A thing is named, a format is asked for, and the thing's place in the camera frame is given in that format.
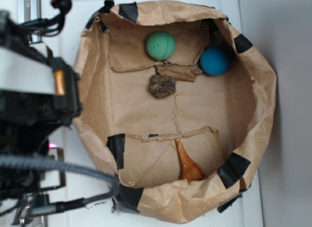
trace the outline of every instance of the screw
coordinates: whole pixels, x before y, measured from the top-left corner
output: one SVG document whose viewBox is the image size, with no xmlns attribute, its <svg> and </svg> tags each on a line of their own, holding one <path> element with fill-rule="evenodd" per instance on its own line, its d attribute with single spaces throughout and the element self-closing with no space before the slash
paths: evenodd
<svg viewBox="0 0 312 227">
<path fill-rule="evenodd" d="M 25 207 L 25 209 L 26 209 L 27 211 L 29 211 L 30 207 L 31 207 L 31 205 L 30 205 L 30 204 L 27 204 L 26 207 Z"/>
</svg>

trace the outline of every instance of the metal frame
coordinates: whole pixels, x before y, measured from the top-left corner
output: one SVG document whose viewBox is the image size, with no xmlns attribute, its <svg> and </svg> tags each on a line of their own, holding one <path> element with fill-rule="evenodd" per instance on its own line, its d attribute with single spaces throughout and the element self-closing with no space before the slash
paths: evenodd
<svg viewBox="0 0 312 227">
<path fill-rule="evenodd" d="M 18 22 L 24 23 L 41 17 L 41 0 L 18 0 Z M 40 42 L 41 37 L 33 35 L 33 43 Z"/>
</svg>

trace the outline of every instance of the black tape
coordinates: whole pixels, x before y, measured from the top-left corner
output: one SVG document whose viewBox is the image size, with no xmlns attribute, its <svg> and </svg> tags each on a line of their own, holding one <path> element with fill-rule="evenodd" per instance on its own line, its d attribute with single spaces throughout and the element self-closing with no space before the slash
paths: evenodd
<svg viewBox="0 0 312 227">
<path fill-rule="evenodd" d="M 133 210 L 137 210 L 144 188 L 129 188 L 119 184 L 116 199 Z"/>
<path fill-rule="evenodd" d="M 243 197 L 242 194 L 237 195 L 236 197 L 230 199 L 230 200 L 227 201 L 226 203 L 221 204 L 221 205 L 217 208 L 217 211 L 218 211 L 219 213 L 224 212 L 226 209 L 228 209 L 230 206 L 232 206 L 233 203 L 234 203 L 238 198 L 242 198 L 242 197 Z"/>
<path fill-rule="evenodd" d="M 234 38 L 234 43 L 238 54 L 249 50 L 253 46 L 253 44 L 243 34 Z"/>
<path fill-rule="evenodd" d="M 219 30 L 218 26 L 215 24 L 215 21 L 213 19 L 205 19 L 204 21 L 208 23 L 210 32 L 213 33 Z"/>
<path fill-rule="evenodd" d="M 118 169 L 123 169 L 123 153 L 125 151 L 125 134 L 118 134 L 107 138 L 107 147 L 110 149 L 113 154 L 115 161 L 117 163 Z"/>
<path fill-rule="evenodd" d="M 138 17 L 137 3 L 120 4 L 119 15 L 136 24 Z"/>
<path fill-rule="evenodd" d="M 249 160 L 232 153 L 226 160 L 225 164 L 218 168 L 218 175 L 222 180 L 226 189 L 233 186 L 244 175 L 248 166 L 251 164 Z"/>
<path fill-rule="evenodd" d="M 99 14 L 109 14 L 111 11 L 111 8 L 115 5 L 114 0 L 105 0 L 104 1 L 104 6 L 102 8 L 100 8 L 99 10 L 97 10 L 95 13 L 93 13 L 93 15 L 89 18 L 87 24 L 86 24 L 86 29 L 90 29 L 94 19 L 99 15 Z"/>
</svg>

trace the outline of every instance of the brown paper bag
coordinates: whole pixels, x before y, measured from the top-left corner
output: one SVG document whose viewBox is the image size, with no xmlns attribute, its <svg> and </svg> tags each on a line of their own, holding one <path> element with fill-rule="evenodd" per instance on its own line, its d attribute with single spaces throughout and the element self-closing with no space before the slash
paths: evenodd
<svg viewBox="0 0 312 227">
<path fill-rule="evenodd" d="M 176 41 L 166 63 L 198 66 L 217 44 L 234 64 L 217 77 L 177 81 L 175 94 L 157 99 L 148 85 L 162 62 L 145 43 L 159 30 Z M 84 103 L 75 126 L 97 168 L 118 175 L 118 200 L 185 223 L 250 187 L 271 134 L 276 75 L 224 14 L 177 1 L 105 6 L 82 33 L 75 69 Z M 177 138 L 204 180 L 180 180 Z"/>
</svg>

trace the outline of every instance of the brown rock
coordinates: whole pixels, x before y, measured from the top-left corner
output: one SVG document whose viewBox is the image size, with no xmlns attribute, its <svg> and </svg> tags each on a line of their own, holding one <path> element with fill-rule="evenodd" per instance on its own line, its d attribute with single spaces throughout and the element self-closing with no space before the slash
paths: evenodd
<svg viewBox="0 0 312 227">
<path fill-rule="evenodd" d="M 150 91 L 156 98 L 163 98 L 176 92 L 176 80 L 173 77 L 154 74 L 151 76 Z"/>
</svg>

